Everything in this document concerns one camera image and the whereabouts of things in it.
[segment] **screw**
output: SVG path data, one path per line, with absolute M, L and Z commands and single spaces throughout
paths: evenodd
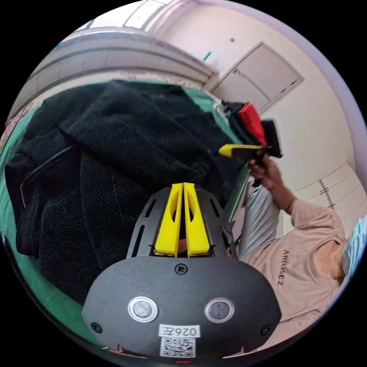
M 178 274 L 178 275 L 184 275 L 187 273 L 187 266 L 185 264 L 178 264 L 176 265 L 175 267 L 175 272 Z
M 99 324 L 97 324 L 96 322 L 91 323 L 91 328 L 97 334 L 100 334 L 102 332 L 101 326 Z
M 271 325 L 265 325 L 265 326 L 261 329 L 260 334 L 261 334 L 261 335 L 266 335 L 270 330 L 271 330 Z

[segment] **qr code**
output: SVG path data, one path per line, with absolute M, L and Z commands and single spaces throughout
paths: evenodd
M 162 338 L 161 357 L 194 358 L 195 338 Z

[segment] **green bed sheet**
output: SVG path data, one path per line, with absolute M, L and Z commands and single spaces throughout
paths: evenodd
M 134 82 L 149 82 L 151 80 L 134 80 Z M 236 137 L 233 131 L 225 123 L 225 121 L 219 116 L 219 114 L 213 108 L 214 101 L 203 91 L 194 88 L 183 88 L 191 100 L 198 105 L 202 111 L 211 112 L 217 125 L 221 130 L 233 141 L 233 143 L 240 144 L 241 141 Z M 40 303 L 52 314 L 60 323 L 65 325 L 68 329 L 73 331 L 78 336 L 88 340 L 94 345 L 103 347 L 100 345 L 93 334 L 89 331 L 85 325 L 81 316 L 82 306 L 62 293 L 49 281 L 47 281 L 39 272 L 37 260 L 33 257 L 21 255 L 16 250 L 15 238 L 16 238 L 16 226 L 13 208 L 9 198 L 8 190 L 5 182 L 5 165 L 14 156 L 18 145 L 20 144 L 23 135 L 26 131 L 27 125 L 32 116 L 40 106 L 27 113 L 21 118 L 15 125 L 12 133 L 5 141 L 2 149 L 0 150 L 0 229 L 4 236 L 8 239 L 9 245 L 14 253 L 15 261 L 18 264 L 20 272 L 29 288 L 38 298 Z M 239 197 L 243 190 L 244 182 L 247 177 L 247 169 L 244 168 L 238 178 L 236 187 L 232 196 L 225 208 L 225 213 L 230 219 L 234 208 L 238 204 Z

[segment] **beige t-shirt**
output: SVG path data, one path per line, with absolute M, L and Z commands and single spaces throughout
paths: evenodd
M 270 282 L 282 318 L 268 341 L 268 348 L 299 333 L 327 308 L 340 284 L 317 271 L 313 255 L 328 241 L 345 241 L 340 218 L 334 210 L 297 199 L 292 211 L 294 229 L 284 237 L 263 244 L 242 258 Z

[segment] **white wardrobe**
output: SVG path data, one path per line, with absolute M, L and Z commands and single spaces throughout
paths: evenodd
M 348 164 L 294 194 L 310 203 L 334 209 L 343 223 L 346 238 L 352 235 L 358 219 L 367 215 L 366 192 Z M 291 217 L 282 211 L 279 215 L 278 237 L 292 229 Z
M 248 101 L 262 113 L 302 81 L 286 60 L 261 42 L 211 88 L 211 93 L 226 101 Z

